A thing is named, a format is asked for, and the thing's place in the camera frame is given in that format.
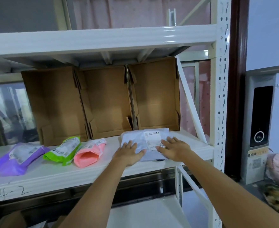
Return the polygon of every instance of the hand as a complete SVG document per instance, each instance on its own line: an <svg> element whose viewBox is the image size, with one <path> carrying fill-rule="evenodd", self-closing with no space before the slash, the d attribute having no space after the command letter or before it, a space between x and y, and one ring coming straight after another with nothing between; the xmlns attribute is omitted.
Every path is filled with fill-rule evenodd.
<svg viewBox="0 0 279 228"><path fill-rule="evenodd" d="M176 137L167 137L167 141L162 140L162 143L166 146L166 148L157 146L156 149L167 158L176 162L182 162L184 156L192 151L186 142L178 140Z"/></svg>
<svg viewBox="0 0 279 228"><path fill-rule="evenodd" d="M122 147L119 147L119 149L115 152L112 160L122 161L126 167L137 163L145 155L146 150L143 149L139 153L135 153L137 143L134 143L133 146L131 145L131 140L128 144L125 142Z"/></svg>

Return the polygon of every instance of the lower shelf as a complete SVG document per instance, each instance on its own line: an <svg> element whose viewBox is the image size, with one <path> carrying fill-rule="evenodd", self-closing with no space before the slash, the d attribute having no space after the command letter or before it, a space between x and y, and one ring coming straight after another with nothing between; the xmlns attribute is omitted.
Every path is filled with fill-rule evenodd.
<svg viewBox="0 0 279 228"><path fill-rule="evenodd" d="M111 209L107 228L190 228L176 196Z"/></svg>
<svg viewBox="0 0 279 228"><path fill-rule="evenodd" d="M202 159L213 158L212 146L199 141L185 131L172 131L171 134L187 142ZM100 160L86 168L80 169L74 163L63 167L61 164L39 157L29 166L25 175L0 177L0 201L92 183L111 161L113 154L119 148L121 137L106 138L106 141L107 145ZM10 147L0 147L0 157L8 152ZM172 160L138 162L126 168L122 176L141 174L177 165L181 165L181 163Z"/></svg>

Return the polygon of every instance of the dark red door frame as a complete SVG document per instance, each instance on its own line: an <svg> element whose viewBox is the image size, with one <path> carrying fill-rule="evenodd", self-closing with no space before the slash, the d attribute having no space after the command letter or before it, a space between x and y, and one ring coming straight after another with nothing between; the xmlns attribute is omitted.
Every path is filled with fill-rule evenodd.
<svg viewBox="0 0 279 228"><path fill-rule="evenodd" d="M225 173L240 179L249 0L232 0Z"/></svg>

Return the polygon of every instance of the forearm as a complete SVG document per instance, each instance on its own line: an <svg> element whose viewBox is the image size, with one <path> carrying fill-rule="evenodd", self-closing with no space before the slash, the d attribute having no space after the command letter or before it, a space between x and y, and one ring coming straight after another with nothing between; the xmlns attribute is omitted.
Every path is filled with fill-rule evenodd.
<svg viewBox="0 0 279 228"><path fill-rule="evenodd" d="M105 228L114 194L125 169L119 160L112 160L89 187L60 228Z"/></svg>
<svg viewBox="0 0 279 228"><path fill-rule="evenodd" d="M183 162L202 185L226 227L279 228L278 213L193 151L185 155Z"/></svg>

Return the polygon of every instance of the yellow label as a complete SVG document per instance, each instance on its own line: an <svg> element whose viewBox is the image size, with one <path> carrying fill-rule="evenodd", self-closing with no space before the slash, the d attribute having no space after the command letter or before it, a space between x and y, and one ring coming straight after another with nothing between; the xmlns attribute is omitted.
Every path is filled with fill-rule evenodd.
<svg viewBox="0 0 279 228"><path fill-rule="evenodd" d="M266 153L268 153L268 147L267 146L248 151L248 157L263 155L263 154L266 154Z"/></svg>

